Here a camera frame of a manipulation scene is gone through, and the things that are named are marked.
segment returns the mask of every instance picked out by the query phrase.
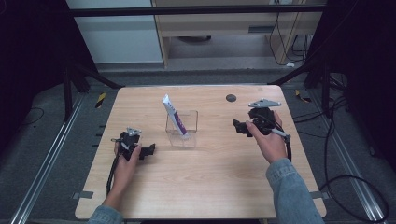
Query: toothpaste tube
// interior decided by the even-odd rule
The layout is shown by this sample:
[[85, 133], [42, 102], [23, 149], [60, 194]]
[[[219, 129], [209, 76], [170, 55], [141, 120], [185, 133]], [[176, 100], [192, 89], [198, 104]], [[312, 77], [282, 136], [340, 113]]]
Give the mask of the toothpaste tube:
[[181, 122], [181, 119], [178, 116], [175, 108], [172, 106], [168, 94], [165, 94], [165, 96], [163, 97], [163, 105], [165, 106], [169, 118], [173, 121], [178, 133], [180, 133], [180, 135], [182, 136], [187, 136], [187, 130], [184, 127], [183, 123]]

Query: denim sleeve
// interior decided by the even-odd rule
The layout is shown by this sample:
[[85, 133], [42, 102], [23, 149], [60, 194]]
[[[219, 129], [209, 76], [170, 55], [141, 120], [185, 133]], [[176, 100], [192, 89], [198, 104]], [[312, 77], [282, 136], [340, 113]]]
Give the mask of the denim sleeve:
[[100, 205], [95, 209], [88, 223], [89, 224], [122, 223], [122, 215], [112, 207]]
[[273, 162], [266, 176], [279, 223], [324, 223], [305, 182], [288, 159]]

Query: gray floor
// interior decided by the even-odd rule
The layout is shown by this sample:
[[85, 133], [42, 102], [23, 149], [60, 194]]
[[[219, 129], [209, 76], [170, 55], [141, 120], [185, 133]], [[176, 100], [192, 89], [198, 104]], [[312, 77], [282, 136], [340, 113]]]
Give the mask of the gray floor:
[[[276, 64], [268, 48], [267, 40], [260, 35], [212, 36], [212, 39], [206, 42], [186, 42], [175, 38], [172, 43], [170, 61], [166, 68], [136, 68], [130, 72], [103, 73], [103, 75], [127, 86], [265, 84], [283, 77], [292, 70], [285, 65]], [[100, 141], [99, 135], [103, 132], [103, 125], [106, 125], [117, 95], [116, 90], [111, 90], [91, 78], [88, 80], [92, 85], [91, 90], [83, 94], [84, 100], [76, 122], [31, 211], [29, 220], [32, 223], [78, 222], [74, 216], [78, 201], [72, 199], [72, 194], [83, 189], [96, 146]], [[314, 102], [303, 102], [295, 95], [296, 89], [305, 92], [303, 80], [304, 75], [301, 75], [282, 86], [290, 112], [294, 117], [318, 112], [318, 107]], [[101, 108], [94, 108], [99, 94], [103, 91], [106, 92], [104, 104]], [[308, 97], [315, 98], [319, 91], [320, 88], [308, 91]], [[340, 95], [342, 93], [339, 91], [332, 91], [333, 99]], [[46, 158], [62, 126], [64, 117], [62, 85], [39, 93], [35, 98], [34, 107], [42, 110], [31, 111], [26, 118], [26, 123], [33, 123], [21, 126], [19, 133], [8, 146], [12, 153], [6, 160], [1, 161], [1, 223], [8, 223], [21, 204], [21, 200], [34, 181], [41, 163]], [[396, 198], [393, 196], [393, 190], [396, 188], [396, 175], [385, 160], [370, 156], [368, 144], [354, 115], [346, 109], [343, 106], [334, 113], [336, 131], [362, 176], [374, 183], [387, 199], [391, 212], [389, 223], [396, 223], [394, 215]], [[325, 120], [318, 118], [296, 124], [319, 185], [325, 182], [323, 167], [325, 146], [323, 136], [327, 132]], [[337, 145], [334, 141], [330, 141], [328, 148], [330, 177], [346, 173], [345, 165], [340, 158], [342, 157], [340, 157]], [[340, 199], [344, 206], [359, 216], [367, 218], [361, 200], [349, 180], [341, 180], [332, 186], [337, 199]], [[342, 210], [332, 199], [325, 200], [325, 204], [328, 210], [324, 218], [326, 223], [361, 223]]]

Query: wooden table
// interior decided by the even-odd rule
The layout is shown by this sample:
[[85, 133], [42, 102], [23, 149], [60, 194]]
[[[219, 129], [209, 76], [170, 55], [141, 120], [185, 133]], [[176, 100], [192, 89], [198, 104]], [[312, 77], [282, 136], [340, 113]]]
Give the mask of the wooden table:
[[[168, 93], [177, 110], [198, 111], [196, 147], [172, 147], [165, 132], [162, 98]], [[226, 100], [228, 94], [236, 101]], [[272, 218], [273, 192], [265, 178], [268, 162], [254, 138], [236, 133], [233, 119], [245, 121], [248, 103], [265, 98], [291, 134], [293, 164], [310, 191], [317, 191], [303, 146], [278, 86], [133, 87], [119, 91], [94, 158], [76, 216], [89, 218], [106, 197], [106, 181], [114, 159], [114, 143], [126, 127], [141, 129], [143, 146], [156, 144], [154, 155], [138, 163], [122, 205], [125, 218]], [[315, 199], [322, 216], [323, 201]]]

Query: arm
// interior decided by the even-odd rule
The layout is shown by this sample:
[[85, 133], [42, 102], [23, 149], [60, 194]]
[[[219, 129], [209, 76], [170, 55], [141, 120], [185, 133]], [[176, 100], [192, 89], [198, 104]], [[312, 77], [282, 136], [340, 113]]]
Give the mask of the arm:
[[[282, 125], [274, 111], [276, 122]], [[247, 128], [255, 137], [264, 158], [270, 163], [266, 177], [274, 192], [274, 206], [279, 223], [324, 223], [305, 182], [287, 159], [286, 147], [281, 136], [275, 133], [263, 135], [247, 121]]]
[[[120, 213], [120, 205], [122, 198], [132, 182], [134, 171], [142, 146], [139, 145], [134, 149], [131, 159], [127, 161], [122, 155], [119, 157], [117, 168], [114, 172], [114, 184], [111, 191], [92, 214], [88, 223], [121, 223], [122, 215]], [[117, 155], [118, 143], [114, 147]]]

